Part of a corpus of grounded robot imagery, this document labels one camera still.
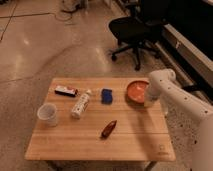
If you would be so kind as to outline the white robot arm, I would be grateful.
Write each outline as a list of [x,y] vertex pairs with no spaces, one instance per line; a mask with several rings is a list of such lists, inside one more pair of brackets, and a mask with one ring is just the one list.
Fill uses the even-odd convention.
[[163,95],[189,114],[199,124],[192,171],[213,171],[213,105],[178,87],[175,80],[176,73],[172,69],[151,72],[144,92],[144,105],[152,106]]

